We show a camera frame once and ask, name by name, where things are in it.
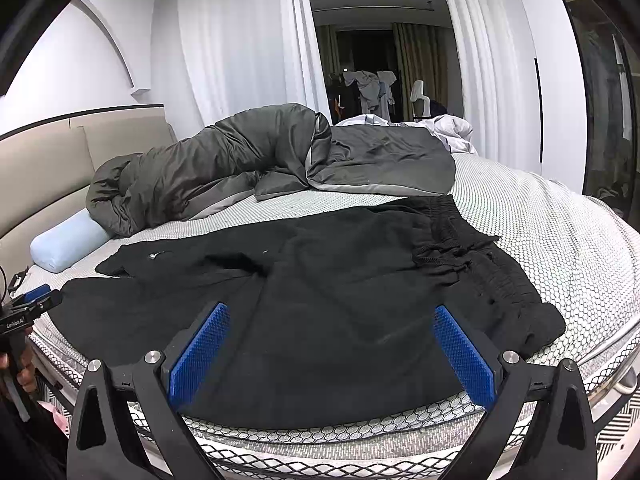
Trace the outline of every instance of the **black sweatpants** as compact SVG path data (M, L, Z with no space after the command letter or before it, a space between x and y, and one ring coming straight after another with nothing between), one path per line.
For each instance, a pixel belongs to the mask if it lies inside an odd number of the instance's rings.
M431 331L440 304L524 357L564 332L496 240L441 196L141 242L97 267L119 279L68 282L51 317L118 365L221 301L230 330L181 412L265 429L355 422L462 389Z

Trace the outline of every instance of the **cylindrical pillow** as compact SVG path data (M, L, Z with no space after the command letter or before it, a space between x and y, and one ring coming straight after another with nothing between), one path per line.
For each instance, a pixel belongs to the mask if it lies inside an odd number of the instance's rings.
M49 272L62 272L103 246L112 234L89 216L86 209L36 236L31 259Z

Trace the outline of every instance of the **white chair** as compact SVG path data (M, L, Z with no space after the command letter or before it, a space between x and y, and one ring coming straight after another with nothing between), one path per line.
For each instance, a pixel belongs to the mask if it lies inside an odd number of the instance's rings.
M411 104L414 108L414 121L431 117L431 100L424 95L424 81L418 79L411 88Z

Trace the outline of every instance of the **gray duvet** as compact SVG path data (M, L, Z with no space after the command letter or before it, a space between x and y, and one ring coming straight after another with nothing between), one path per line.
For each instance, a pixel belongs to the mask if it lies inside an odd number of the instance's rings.
M452 156L424 128L329 126L303 105L272 105L171 146L108 160L95 173L86 207L102 227L128 237L213 214L251 194L264 200L313 187L438 195L454 178Z

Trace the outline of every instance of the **upholstered headboard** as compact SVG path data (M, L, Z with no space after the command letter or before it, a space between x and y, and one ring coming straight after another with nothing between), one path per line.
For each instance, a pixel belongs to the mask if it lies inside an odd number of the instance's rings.
M102 163L175 140L162 105L89 110L0 135L0 265L7 279L32 264L34 237L84 208Z

